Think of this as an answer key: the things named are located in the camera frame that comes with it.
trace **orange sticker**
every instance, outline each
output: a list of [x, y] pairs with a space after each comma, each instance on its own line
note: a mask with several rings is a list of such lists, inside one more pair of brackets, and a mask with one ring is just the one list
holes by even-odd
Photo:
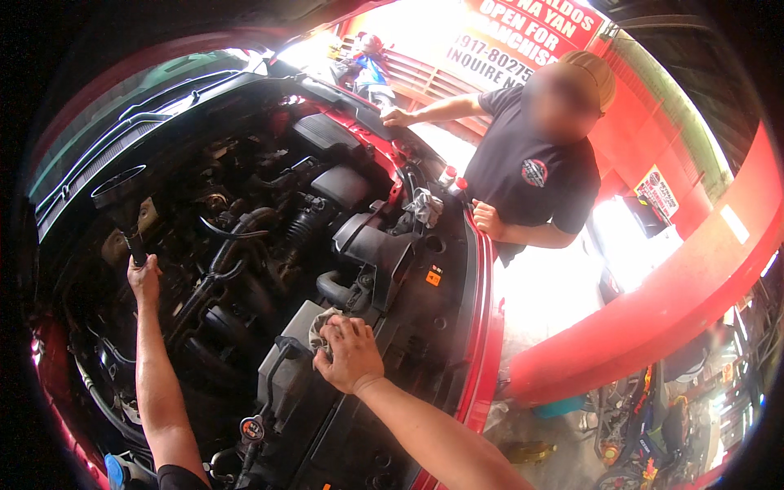
[[438, 283], [441, 282], [441, 276], [431, 270], [430, 272], [427, 273], [427, 277], [425, 278], [425, 281], [438, 287]]

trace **black funnel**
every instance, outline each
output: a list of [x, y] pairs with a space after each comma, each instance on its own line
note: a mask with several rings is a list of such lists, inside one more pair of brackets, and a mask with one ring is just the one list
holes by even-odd
[[139, 208], [145, 197], [139, 192], [142, 184], [137, 179], [146, 165], [139, 165], [117, 174], [96, 188], [90, 197], [96, 209], [105, 211], [125, 238], [133, 256], [133, 263], [142, 267], [147, 262], [142, 238], [139, 236]]

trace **hand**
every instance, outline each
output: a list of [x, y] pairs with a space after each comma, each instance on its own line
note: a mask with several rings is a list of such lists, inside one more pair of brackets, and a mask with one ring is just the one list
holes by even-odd
[[403, 111], [397, 107], [392, 107], [389, 110], [381, 113], [381, 120], [384, 121], [385, 126], [410, 126], [416, 122], [414, 114]]
[[474, 222], [495, 241], [503, 241], [506, 225], [498, 217], [498, 211], [489, 204], [474, 199]]
[[128, 283], [131, 285], [136, 302], [141, 306], [144, 304], [158, 305], [158, 297], [161, 294], [161, 285], [158, 276], [163, 275], [158, 267], [158, 256], [155, 254], [147, 255], [147, 262], [142, 267], [137, 267], [133, 263], [133, 256], [128, 260]]
[[345, 394], [358, 394], [384, 377], [384, 364], [373, 330], [361, 318], [333, 315], [319, 333], [329, 341], [332, 362], [319, 350], [313, 364], [335, 388]]

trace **tan cap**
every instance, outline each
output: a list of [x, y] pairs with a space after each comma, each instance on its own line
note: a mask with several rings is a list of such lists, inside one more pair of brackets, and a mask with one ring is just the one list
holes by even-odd
[[599, 88], [599, 108], [605, 112], [615, 99], [615, 75], [610, 65], [599, 56], [587, 51], [569, 51], [558, 58], [558, 63], [568, 63], [585, 69]]

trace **open hood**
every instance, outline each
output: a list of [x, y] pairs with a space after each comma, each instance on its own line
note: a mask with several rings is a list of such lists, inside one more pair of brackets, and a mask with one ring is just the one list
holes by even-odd
[[101, 94], [167, 60], [225, 48], [278, 52], [393, 0], [237, 0], [106, 5], [91, 15], [49, 83], [30, 131], [35, 165]]

